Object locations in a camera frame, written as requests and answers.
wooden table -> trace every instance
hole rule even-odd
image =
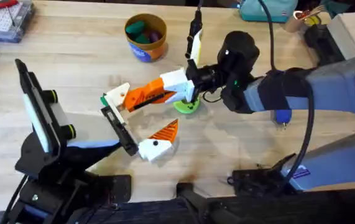
[[[14,170],[20,146],[31,132],[14,59],[36,73],[44,89],[58,91],[66,113],[82,119],[102,119],[102,93],[129,82],[145,85],[161,73],[186,66],[184,53],[193,7],[97,4],[36,1],[37,14],[20,44],[0,43],[0,210],[4,210],[22,175]],[[129,50],[123,26],[138,13],[152,13],[168,27],[168,52],[154,63],[139,62]],[[235,9],[203,9],[203,47],[200,64],[216,62],[225,35],[232,30],[250,33],[260,48],[253,74],[270,69],[269,28],[266,23],[244,22]],[[312,63],[300,38],[275,29],[275,63],[283,70],[310,68]],[[129,157],[123,149],[92,167],[97,174],[131,174],[132,202],[168,200],[179,180],[190,180],[204,196],[230,196],[224,183],[234,169],[271,166],[298,151],[303,141],[306,111],[295,111],[286,130],[275,127],[270,113],[235,114],[223,102],[202,103],[190,115],[172,105],[150,105],[125,114],[135,134],[142,138],[171,120],[180,119],[178,149],[161,166]],[[310,149],[355,132],[355,115],[317,111]]]

green lid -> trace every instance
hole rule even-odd
[[[200,106],[200,99],[197,98],[194,103],[186,103],[185,101],[174,102],[173,106],[175,109],[183,114],[194,113],[196,109]]]

plastic box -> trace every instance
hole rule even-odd
[[[22,6],[14,18],[16,25],[11,26],[8,31],[0,31],[0,42],[19,43],[35,13],[32,0],[19,0],[19,2],[22,3]]]

yellow object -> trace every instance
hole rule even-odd
[[[318,16],[311,16],[307,19],[305,19],[304,23],[307,25],[307,26],[312,26],[312,25],[319,25],[322,23],[322,20],[320,17]]]

black cable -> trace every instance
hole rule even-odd
[[[107,217],[105,217],[103,220],[101,220],[99,223],[97,224],[103,224],[105,221],[109,220],[116,212],[113,212],[111,214],[109,214]]]
[[[269,23],[270,29],[270,63],[271,63],[271,70],[276,70],[275,63],[274,63],[274,30],[272,28],[272,21],[271,21],[271,14],[267,6],[265,5],[263,0],[258,0],[260,5],[263,7],[263,10],[267,16],[267,22]]]
[[[20,193],[21,188],[24,185],[24,183],[26,182],[27,178],[28,178],[27,175],[24,175],[21,178],[21,181],[20,181],[19,185],[17,186],[16,191],[14,191],[14,194],[11,197],[9,204],[7,205],[6,211],[4,211],[4,213],[3,213],[2,220],[1,220],[0,224],[7,223],[7,215],[11,211],[11,207],[14,205],[14,202],[16,201],[16,198],[17,198],[18,194]]]
[[[290,168],[289,173],[285,176],[284,180],[282,181],[282,184],[280,185],[279,189],[277,189],[277,193],[279,193],[285,187],[285,185],[293,177],[294,173],[296,173],[297,167],[299,167],[299,165],[302,163],[302,160],[307,152],[307,148],[310,143],[311,133],[313,131],[314,117],[315,117],[315,103],[314,103],[313,88],[311,87],[311,85],[309,84],[309,82],[306,80],[305,77],[301,77],[301,79],[302,79],[303,86],[307,90],[307,97],[308,97],[308,118],[307,118],[306,133],[304,135],[304,140],[299,155],[296,157],[295,162]]]
[[[263,7],[265,14],[267,15],[267,22],[269,23],[271,69],[277,70],[275,67],[275,63],[274,63],[274,30],[272,28],[270,11],[267,8],[267,6],[265,5],[263,0],[258,0],[258,1],[259,1],[260,5]],[[313,88],[311,87],[309,82],[305,79],[305,77],[300,77],[300,78],[302,80],[303,86],[307,90],[307,97],[308,97],[308,118],[307,118],[306,133],[304,135],[302,147],[300,148],[300,152],[299,152],[298,156],[296,157],[295,162],[293,162],[293,165],[290,168],[289,173],[285,176],[284,180],[282,181],[282,184],[277,189],[278,193],[286,186],[286,184],[290,181],[290,179],[296,173],[296,170],[299,167],[299,165],[302,163],[303,158],[307,152],[308,145],[310,143],[311,133],[313,132],[314,116],[315,116]]]
[[[201,224],[200,219],[198,217],[198,215],[196,214],[196,212],[194,211],[193,206],[191,205],[191,203],[187,200],[187,198],[179,196],[180,199],[183,200],[183,202],[185,203],[185,206],[187,207],[188,211],[190,212],[190,215],[192,216],[192,219],[194,220],[195,224]]]
[[[102,203],[102,204],[100,204],[97,208],[95,208],[95,209],[93,210],[93,212],[91,213],[91,215],[89,216],[89,218],[86,220],[85,224],[88,224],[88,223],[90,222],[90,220],[94,217],[94,215],[97,213],[97,211],[98,211],[101,207],[103,207],[104,204],[105,204],[105,202]]]
[[[206,99],[206,94],[207,93],[209,93],[209,91],[205,91],[205,92],[203,92],[203,94],[202,94],[202,98],[203,98],[203,100],[205,100],[206,102],[208,102],[208,103],[216,103],[217,101],[220,101],[221,100],[221,96],[217,99],[217,100],[208,100],[208,99]]]
[[[201,10],[202,5],[203,5],[203,0],[200,0],[200,2],[198,4],[198,8],[196,10],[197,11]]]

